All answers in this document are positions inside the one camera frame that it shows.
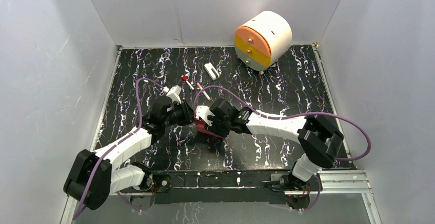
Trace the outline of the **pink paper box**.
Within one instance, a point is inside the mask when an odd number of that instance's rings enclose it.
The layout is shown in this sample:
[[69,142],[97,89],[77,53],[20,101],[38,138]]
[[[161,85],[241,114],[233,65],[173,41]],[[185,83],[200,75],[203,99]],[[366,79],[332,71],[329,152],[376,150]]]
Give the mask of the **pink paper box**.
[[207,130],[208,125],[207,125],[207,123],[206,123],[205,121],[203,121],[203,120],[196,120],[196,121],[195,121],[195,125],[196,125],[196,129],[197,129],[198,132],[200,132],[200,133],[204,133],[204,134],[207,134],[207,135],[210,135],[210,136],[214,136],[214,137],[217,137],[217,138],[221,138],[221,139],[223,139],[223,137],[221,137],[220,135],[215,134],[215,133],[213,133],[213,132]]

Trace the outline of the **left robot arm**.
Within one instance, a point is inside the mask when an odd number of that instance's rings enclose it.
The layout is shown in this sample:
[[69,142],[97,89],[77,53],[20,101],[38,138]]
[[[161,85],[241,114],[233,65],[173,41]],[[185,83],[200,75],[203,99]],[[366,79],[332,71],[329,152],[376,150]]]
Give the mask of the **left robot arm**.
[[90,210],[98,209],[110,194],[126,188],[148,191],[153,185],[149,168],[141,163],[121,165],[163,137],[166,128],[193,122],[193,109],[184,99],[158,97],[129,133],[95,151],[80,151],[63,191]]

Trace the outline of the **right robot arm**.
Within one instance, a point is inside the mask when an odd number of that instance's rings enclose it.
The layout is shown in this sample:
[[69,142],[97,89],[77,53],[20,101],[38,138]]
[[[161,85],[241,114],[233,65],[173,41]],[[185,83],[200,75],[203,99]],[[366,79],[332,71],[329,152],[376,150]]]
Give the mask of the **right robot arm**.
[[270,135],[298,142],[304,153],[293,164],[288,176],[273,176],[265,186],[273,191],[302,190],[322,169],[333,167],[344,141],[342,132],[321,115],[283,116],[237,109],[225,99],[211,106],[197,106],[195,118],[203,124],[201,133],[225,138],[230,131],[237,134]]

